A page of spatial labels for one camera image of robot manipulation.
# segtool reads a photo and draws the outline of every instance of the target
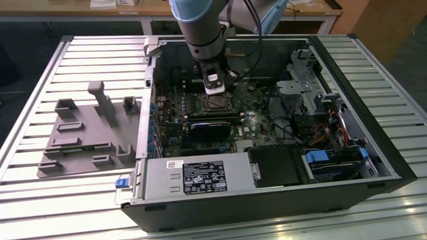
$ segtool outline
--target floor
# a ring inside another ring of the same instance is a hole
[[[0,87],[0,145],[10,134],[62,37],[142,33],[138,22],[55,22],[52,27],[54,30],[47,31],[42,23],[0,23],[0,44],[22,74],[18,82]],[[155,34],[179,33],[178,26],[171,23],[154,23],[152,28]],[[426,63],[427,18],[386,66],[424,110],[427,110]]]

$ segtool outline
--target barcode sticker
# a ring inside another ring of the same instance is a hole
[[[166,168],[168,169],[180,169],[183,168],[184,161],[178,160],[178,161],[167,161],[166,162]]]

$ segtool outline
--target blue release latch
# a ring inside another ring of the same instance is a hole
[[[130,179],[128,178],[119,178],[115,181],[115,188],[116,189],[127,189],[130,187]]]
[[[306,154],[306,159],[307,162],[311,164],[314,162],[323,162],[323,161],[330,161],[330,157],[327,154],[327,151],[324,150],[318,150],[318,151],[311,151]]]
[[[359,151],[360,151],[360,154],[362,154],[362,158],[367,159],[370,157],[367,150],[363,147],[360,147]]]

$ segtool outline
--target white desk leg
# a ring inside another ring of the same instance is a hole
[[[323,21],[323,23],[320,25],[318,34],[330,34],[331,29],[334,27],[334,23],[335,23],[336,17],[338,16],[335,16],[335,15],[331,15],[331,16],[326,17],[326,20]]]
[[[151,16],[142,16],[140,17],[140,25],[142,31],[146,36],[154,35],[152,31],[152,17]]]

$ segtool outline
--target wooden desk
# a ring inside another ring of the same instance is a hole
[[[336,17],[343,11],[332,9],[324,0],[314,0],[307,4],[295,5],[294,12],[286,9],[280,21],[312,21],[322,22],[318,34],[328,34],[334,26]],[[152,35],[152,21],[175,21],[170,1],[163,0],[143,0],[142,4],[142,28],[146,35]]]
[[[136,6],[91,11],[91,0],[0,0],[0,22],[142,22],[142,0]]]
[[[96,17],[140,15],[143,0],[136,6],[118,5],[116,9],[91,10],[91,0],[0,0],[0,16]]]
[[[298,4],[295,12],[284,11],[282,21],[322,22],[319,34],[328,34],[336,17],[343,13],[334,10],[324,0]],[[91,11],[91,0],[0,0],[0,22],[110,22],[139,21],[144,35],[152,35],[152,21],[175,21],[170,1],[139,0],[136,6]]]

